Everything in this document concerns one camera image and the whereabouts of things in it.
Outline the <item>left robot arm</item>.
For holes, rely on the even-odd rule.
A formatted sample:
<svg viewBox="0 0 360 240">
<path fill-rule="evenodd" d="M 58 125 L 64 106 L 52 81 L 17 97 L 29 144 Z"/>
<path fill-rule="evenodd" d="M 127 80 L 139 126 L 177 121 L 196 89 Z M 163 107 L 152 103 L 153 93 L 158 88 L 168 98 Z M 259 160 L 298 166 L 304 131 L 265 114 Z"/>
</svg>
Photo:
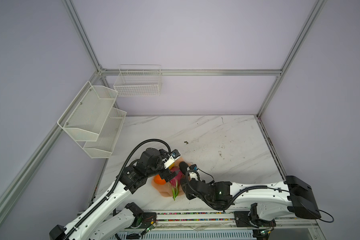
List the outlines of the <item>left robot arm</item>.
<svg viewBox="0 0 360 240">
<path fill-rule="evenodd" d="M 148 148 L 141 156 L 127 159 L 115 181 L 80 216 L 66 226 L 57 225 L 49 233 L 52 240 L 105 240 L 117 232 L 130 227 L 143 214 L 135 203 L 127 204 L 120 213 L 107 217 L 147 183 L 151 177 L 159 175 L 169 182 L 175 176 L 170 166 L 180 158 L 178 150 Z"/>
</svg>

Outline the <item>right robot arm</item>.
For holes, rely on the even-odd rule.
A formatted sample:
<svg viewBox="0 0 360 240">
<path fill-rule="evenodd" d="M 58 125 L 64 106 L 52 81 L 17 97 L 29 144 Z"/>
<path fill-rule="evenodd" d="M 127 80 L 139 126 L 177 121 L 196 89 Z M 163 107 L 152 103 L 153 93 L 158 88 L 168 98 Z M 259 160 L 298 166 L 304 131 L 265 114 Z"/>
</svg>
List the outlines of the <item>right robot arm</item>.
<svg viewBox="0 0 360 240">
<path fill-rule="evenodd" d="M 296 176 L 286 176 L 284 181 L 264 185 L 208 184 L 196 177 L 183 177 L 180 184 L 188 200 L 198 198 L 216 211 L 240 205 L 263 221 L 291 214 L 309 220 L 322 217 L 312 187 Z"/>
</svg>

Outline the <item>lower white mesh shelf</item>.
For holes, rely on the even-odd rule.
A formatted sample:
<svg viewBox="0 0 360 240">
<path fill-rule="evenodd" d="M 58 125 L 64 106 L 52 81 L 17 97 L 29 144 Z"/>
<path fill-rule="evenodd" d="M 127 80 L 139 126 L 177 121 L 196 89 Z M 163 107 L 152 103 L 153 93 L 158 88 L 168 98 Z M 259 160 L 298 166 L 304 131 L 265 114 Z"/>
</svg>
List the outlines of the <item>lower white mesh shelf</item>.
<svg viewBox="0 0 360 240">
<path fill-rule="evenodd" d="M 111 108 L 98 140 L 95 142 L 85 142 L 83 146 L 83 150 L 90 158 L 107 159 L 113 154 L 126 115 L 125 111 Z"/>
</svg>

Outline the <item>upper white mesh shelf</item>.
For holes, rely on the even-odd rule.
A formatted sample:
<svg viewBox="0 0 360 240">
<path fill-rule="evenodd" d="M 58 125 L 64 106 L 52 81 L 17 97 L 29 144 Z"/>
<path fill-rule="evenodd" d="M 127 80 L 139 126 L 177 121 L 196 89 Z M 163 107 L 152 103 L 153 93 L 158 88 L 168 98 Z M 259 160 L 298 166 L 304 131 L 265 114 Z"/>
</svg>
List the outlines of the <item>upper white mesh shelf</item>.
<svg viewBox="0 0 360 240">
<path fill-rule="evenodd" d="M 76 142 L 98 140 L 118 92 L 86 82 L 57 124 Z"/>
</svg>

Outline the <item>aluminium mounting rail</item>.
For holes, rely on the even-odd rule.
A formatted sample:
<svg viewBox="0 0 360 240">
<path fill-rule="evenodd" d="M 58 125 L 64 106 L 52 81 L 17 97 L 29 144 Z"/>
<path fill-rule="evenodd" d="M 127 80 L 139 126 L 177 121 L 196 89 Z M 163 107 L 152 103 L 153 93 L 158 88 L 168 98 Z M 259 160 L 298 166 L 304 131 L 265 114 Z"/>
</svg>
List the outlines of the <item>aluminium mounting rail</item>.
<svg viewBox="0 0 360 240">
<path fill-rule="evenodd" d="M 146 229 L 125 228 L 106 240 L 324 240 L 314 220 L 275 219 L 274 228 L 237 227 L 234 212 L 157 212 Z"/>
</svg>

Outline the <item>dark fake avocado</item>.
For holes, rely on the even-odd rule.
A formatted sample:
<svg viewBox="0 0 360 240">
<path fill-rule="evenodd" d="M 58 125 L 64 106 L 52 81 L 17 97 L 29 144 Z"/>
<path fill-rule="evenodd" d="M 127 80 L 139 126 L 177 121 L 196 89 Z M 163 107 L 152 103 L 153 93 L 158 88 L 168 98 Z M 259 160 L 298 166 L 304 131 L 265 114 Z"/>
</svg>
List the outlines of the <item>dark fake avocado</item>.
<svg viewBox="0 0 360 240">
<path fill-rule="evenodd" d="M 186 162 L 180 162 L 179 163 L 179 169 L 181 170 L 181 172 L 185 176 L 186 173 L 190 170 L 190 166 Z"/>
</svg>

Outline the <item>orange fake fruit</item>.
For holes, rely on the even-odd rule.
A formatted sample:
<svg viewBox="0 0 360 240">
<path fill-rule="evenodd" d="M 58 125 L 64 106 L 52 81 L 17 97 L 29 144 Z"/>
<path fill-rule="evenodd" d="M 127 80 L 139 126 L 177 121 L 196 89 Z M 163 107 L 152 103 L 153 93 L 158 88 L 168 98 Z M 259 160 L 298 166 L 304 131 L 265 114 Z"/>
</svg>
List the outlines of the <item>orange fake fruit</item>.
<svg viewBox="0 0 360 240">
<path fill-rule="evenodd" d="M 154 183 L 156 183 L 157 185 L 165 185 L 167 182 L 164 179 L 162 179 L 160 175 L 156 175 L 154 177 Z"/>
</svg>

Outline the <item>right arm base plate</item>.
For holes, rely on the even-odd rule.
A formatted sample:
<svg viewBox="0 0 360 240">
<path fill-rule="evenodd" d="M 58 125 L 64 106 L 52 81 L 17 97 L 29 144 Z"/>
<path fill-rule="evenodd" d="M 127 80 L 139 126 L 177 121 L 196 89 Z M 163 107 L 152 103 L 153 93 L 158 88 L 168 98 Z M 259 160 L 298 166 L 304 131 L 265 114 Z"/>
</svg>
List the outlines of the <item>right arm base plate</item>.
<svg viewBox="0 0 360 240">
<path fill-rule="evenodd" d="M 276 226 L 275 220 L 262 220 L 258 216 L 253 215 L 250 211 L 235 211 L 234 219 L 237 227 L 252 227 L 252 228 L 274 228 Z"/>
</svg>

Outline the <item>pink fake dragon fruit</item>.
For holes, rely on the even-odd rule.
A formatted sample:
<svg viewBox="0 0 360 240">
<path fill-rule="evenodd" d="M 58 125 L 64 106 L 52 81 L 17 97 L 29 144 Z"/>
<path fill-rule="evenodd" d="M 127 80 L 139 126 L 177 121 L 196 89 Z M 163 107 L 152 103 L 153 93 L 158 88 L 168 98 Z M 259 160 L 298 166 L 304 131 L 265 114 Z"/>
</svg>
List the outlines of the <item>pink fake dragon fruit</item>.
<svg viewBox="0 0 360 240">
<path fill-rule="evenodd" d="M 181 186 L 180 181 L 184 174 L 182 173 L 179 167 L 171 168 L 171 172 L 175 174 L 175 177 L 170 180 L 170 184 L 172 186 L 173 200 L 175 201 L 177 196 L 179 195 L 180 186 Z"/>
</svg>

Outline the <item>pink scalloped fruit bowl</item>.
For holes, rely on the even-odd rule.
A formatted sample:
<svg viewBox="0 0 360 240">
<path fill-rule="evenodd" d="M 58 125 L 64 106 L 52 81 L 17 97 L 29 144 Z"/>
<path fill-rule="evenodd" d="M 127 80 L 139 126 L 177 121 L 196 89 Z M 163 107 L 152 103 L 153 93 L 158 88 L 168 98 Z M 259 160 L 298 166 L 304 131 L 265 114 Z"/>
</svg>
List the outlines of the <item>pink scalloped fruit bowl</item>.
<svg viewBox="0 0 360 240">
<path fill-rule="evenodd" d="M 172 194 L 172 186 L 170 183 L 166 183 L 165 185 L 157 185 L 156 183 L 154 183 L 154 177 L 151 181 L 152 186 L 165 198 L 169 198 L 171 197 L 173 199 L 173 194 Z M 184 192 L 182 190 L 182 187 L 180 186 L 180 192 L 179 195 L 177 196 L 177 198 L 179 196 L 183 196 Z"/>
</svg>

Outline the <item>white mesh shelf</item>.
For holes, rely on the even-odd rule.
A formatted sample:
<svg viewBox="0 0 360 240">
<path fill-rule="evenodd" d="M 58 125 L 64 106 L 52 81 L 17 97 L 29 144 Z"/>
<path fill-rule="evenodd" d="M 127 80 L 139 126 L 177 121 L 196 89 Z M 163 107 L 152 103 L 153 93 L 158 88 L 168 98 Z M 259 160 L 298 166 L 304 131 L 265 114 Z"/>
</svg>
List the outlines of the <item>white mesh shelf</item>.
<svg viewBox="0 0 360 240">
<path fill-rule="evenodd" d="M 111 108 L 98 140 L 95 142 L 85 142 L 83 146 L 83 150 L 90 158 L 107 159 L 113 154 L 126 115 L 125 111 Z"/>
<path fill-rule="evenodd" d="M 118 92 L 86 82 L 57 124 L 76 142 L 98 140 Z"/>
</svg>

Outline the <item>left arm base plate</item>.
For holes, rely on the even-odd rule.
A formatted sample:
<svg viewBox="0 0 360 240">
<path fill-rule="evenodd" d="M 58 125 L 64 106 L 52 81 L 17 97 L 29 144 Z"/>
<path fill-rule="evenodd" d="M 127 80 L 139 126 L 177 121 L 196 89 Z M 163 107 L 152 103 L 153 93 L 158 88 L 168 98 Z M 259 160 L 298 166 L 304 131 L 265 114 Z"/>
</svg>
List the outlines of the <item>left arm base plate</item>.
<svg viewBox="0 0 360 240">
<path fill-rule="evenodd" d="M 157 221 L 157 214 L 153 212 L 143 213 L 140 217 L 135 218 L 129 229 L 146 229 Z"/>
</svg>

